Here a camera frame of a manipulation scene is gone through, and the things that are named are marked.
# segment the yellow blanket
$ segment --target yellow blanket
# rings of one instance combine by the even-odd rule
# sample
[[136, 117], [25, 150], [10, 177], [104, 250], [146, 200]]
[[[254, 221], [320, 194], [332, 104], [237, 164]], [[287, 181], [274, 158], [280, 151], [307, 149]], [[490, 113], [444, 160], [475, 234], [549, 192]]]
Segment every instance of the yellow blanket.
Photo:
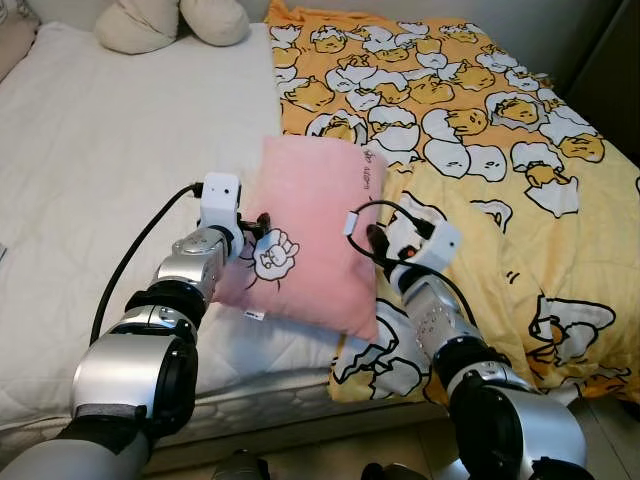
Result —
[[[459, 19], [393, 22], [273, 0], [267, 22], [284, 133], [382, 153], [385, 198], [462, 232], [444, 273], [486, 341], [541, 389], [640, 402], [639, 172], [548, 77]], [[394, 223], [390, 250], [401, 254], [413, 232]], [[344, 339], [333, 398], [443, 401], [382, 275], [378, 297], [381, 340]]]

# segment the tile floor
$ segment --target tile floor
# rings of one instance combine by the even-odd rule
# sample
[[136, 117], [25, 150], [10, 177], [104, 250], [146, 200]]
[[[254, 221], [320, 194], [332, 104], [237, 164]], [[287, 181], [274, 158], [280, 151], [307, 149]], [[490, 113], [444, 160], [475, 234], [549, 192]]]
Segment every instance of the tile floor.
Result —
[[[640, 480], [640, 423], [605, 398], [576, 402], [588, 445], [588, 468], [596, 480]], [[466, 479], [455, 463], [453, 428], [446, 419], [383, 430], [263, 455], [273, 480], [359, 480], [370, 462], [402, 463], [431, 480]], [[213, 467], [148, 477], [209, 480]]]

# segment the silver robot arm segment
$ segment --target silver robot arm segment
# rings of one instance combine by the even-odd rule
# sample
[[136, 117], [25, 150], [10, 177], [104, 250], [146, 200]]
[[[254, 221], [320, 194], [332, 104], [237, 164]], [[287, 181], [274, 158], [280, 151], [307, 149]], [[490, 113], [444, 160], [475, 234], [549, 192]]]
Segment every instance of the silver robot arm segment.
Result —
[[[450, 229], [436, 225], [407, 262], [438, 272], [446, 267], [459, 243]], [[406, 265], [389, 278], [447, 390], [460, 459], [472, 479], [593, 480], [583, 468], [586, 443], [573, 415], [485, 343], [440, 278]]]
[[200, 227], [173, 245], [150, 286], [130, 298], [120, 321], [81, 360], [71, 423], [22, 453], [0, 480], [138, 478], [154, 442], [187, 423], [198, 327], [227, 260], [244, 245], [239, 196], [237, 177], [206, 177]]

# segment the white pillow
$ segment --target white pillow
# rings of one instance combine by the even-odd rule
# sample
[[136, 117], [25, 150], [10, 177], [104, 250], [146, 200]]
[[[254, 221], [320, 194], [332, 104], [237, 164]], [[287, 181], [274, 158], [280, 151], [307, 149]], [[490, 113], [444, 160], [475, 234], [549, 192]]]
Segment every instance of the white pillow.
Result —
[[233, 45], [249, 33], [247, 12], [236, 0], [182, 0], [180, 11], [194, 33], [211, 45]]
[[145, 53], [173, 43], [179, 0], [117, 0], [98, 18], [94, 33], [106, 48]]

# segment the white sheet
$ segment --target white sheet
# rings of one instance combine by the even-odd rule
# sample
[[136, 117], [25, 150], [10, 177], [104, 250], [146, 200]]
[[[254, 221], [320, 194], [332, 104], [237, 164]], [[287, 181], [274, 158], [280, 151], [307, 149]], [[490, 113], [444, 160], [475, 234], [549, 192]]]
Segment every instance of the white sheet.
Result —
[[[97, 301], [142, 226], [181, 186], [232, 172], [251, 192], [280, 109], [264, 25], [234, 47], [185, 38], [126, 56], [52, 23], [0, 84], [0, 429], [67, 413]], [[106, 326], [195, 226], [185, 198], [143, 244]], [[326, 367], [337, 335], [211, 308], [201, 394], [263, 372]]]

